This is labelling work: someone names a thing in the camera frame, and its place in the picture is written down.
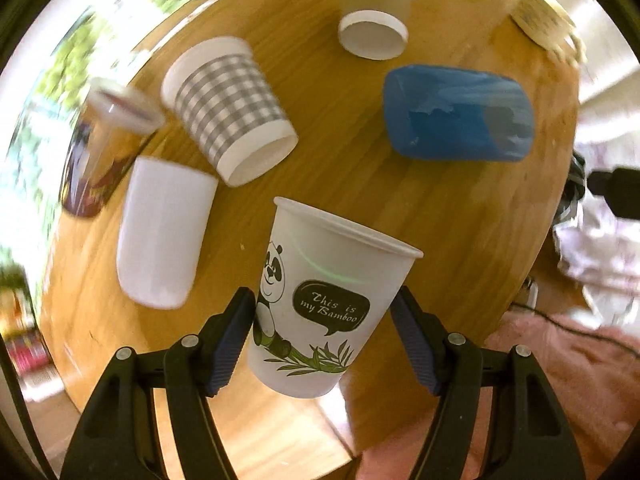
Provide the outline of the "white panda paper cup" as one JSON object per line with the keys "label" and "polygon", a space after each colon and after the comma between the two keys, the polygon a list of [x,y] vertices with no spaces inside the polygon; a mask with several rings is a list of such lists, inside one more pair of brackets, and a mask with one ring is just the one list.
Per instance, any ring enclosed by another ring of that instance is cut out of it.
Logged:
{"label": "white panda paper cup", "polygon": [[420,249],[278,196],[248,364],[293,398],[324,396],[355,361]]}

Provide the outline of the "blue plastic cup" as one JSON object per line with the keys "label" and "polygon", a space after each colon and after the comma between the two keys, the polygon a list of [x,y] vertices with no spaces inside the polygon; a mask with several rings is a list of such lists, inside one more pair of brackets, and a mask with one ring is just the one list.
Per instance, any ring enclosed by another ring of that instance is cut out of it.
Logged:
{"label": "blue plastic cup", "polygon": [[390,143],[425,160],[519,162],[532,149],[535,115],[514,79],[479,70],[412,64],[386,74]]}

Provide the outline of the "white plastic cup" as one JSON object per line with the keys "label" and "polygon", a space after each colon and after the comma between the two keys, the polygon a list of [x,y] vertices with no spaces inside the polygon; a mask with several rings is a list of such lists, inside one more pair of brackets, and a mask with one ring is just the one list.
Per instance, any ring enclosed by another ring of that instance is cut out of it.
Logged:
{"label": "white plastic cup", "polygon": [[218,180],[206,172],[139,157],[119,229],[120,288],[142,306],[182,307],[193,287]]}

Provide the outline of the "brown sleeved paper cup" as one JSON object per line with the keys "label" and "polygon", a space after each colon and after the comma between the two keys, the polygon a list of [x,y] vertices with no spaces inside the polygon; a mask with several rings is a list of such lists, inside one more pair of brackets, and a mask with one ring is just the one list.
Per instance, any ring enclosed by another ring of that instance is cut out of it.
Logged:
{"label": "brown sleeved paper cup", "polygon": [[349,53],[372,61],[405,51],[413,0],[341,0],[338,41]]}

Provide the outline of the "clear printed plastic cup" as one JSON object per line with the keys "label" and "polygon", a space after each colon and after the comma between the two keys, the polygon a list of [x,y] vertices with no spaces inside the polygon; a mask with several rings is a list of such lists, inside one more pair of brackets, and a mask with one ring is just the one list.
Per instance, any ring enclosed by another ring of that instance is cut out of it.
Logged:
{"label": "clear printed plastic cup", "polygon": [[90,81],[66,154],[63,209],[79,218],[97,216],[164,123],[157,102],[140,90],[104,78]]}

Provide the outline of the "grey checked paper cup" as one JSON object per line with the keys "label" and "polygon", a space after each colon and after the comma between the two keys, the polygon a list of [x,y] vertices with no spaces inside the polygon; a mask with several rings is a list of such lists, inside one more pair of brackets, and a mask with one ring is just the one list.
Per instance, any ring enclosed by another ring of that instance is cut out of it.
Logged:
{"label": "grey checked paper cup", "polygon": [[186,50],[169,67],[160,98],[232,188],[279,165],[298,143],[252,48],[238,37]]}

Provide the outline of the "cream ceramic mug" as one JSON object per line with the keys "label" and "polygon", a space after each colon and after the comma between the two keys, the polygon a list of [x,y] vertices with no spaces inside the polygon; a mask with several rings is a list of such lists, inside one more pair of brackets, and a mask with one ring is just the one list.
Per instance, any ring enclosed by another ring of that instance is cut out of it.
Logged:
{"label": "cream ceramic mug", "polygon": [[518,0],[511,18],[539,47],[571,66],[586,62],[586,47],[570,14],[556,0]]}

